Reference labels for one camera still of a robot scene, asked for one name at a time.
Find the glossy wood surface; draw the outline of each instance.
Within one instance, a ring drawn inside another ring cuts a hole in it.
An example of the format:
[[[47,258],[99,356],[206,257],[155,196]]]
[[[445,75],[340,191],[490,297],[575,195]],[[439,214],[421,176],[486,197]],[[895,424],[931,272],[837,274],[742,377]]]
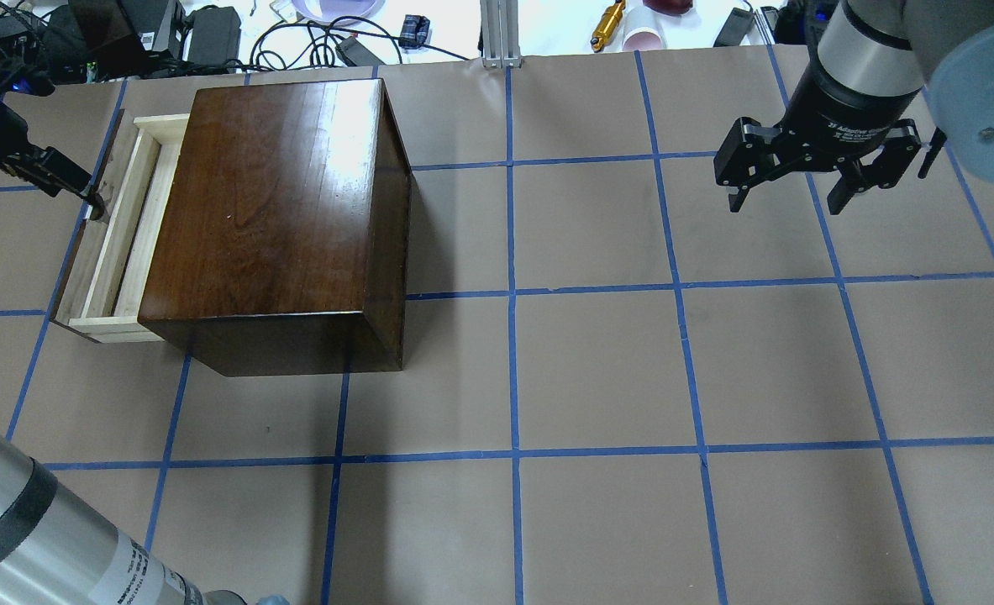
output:
[[[379,81],[198,92],[139,321],[225,375],[399,368],[408,183]]]

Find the metal bracket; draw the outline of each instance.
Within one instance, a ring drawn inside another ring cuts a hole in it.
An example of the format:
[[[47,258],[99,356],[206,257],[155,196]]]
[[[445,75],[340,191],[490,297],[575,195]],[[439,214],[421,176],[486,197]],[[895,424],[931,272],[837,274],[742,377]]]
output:
[[[487,69],[523,64],[519,0],[481,0],[481,63]]]

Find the red object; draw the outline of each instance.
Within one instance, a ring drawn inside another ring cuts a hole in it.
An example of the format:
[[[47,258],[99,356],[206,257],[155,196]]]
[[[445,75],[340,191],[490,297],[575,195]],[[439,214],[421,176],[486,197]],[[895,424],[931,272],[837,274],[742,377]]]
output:
[[[695,0],[643,0],[643,4],[658,13],[678,17],[692,10]]]

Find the light blue joint cap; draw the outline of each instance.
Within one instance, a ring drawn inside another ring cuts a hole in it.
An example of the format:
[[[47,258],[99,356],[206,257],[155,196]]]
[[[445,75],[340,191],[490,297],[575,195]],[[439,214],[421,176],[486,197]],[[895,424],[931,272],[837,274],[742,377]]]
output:
[[[934,70],[928,92],[930,113],[960,164],[994,183],[994,26],[953,49]]]

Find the yellow screwdriver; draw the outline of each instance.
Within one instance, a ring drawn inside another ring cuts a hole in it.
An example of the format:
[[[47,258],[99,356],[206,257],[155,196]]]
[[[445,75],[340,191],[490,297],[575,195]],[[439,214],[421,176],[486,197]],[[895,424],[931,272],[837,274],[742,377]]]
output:
[[[612,39],[616,28],[620,25],[620,19],[623,19],[623,8],[626,4],[626,0],[616,0],[611,7],[605,8],[605,13],[601,15],[600,22],[593,30],[593,38],[590,39],[590,47],[594,53],[600,53]]]

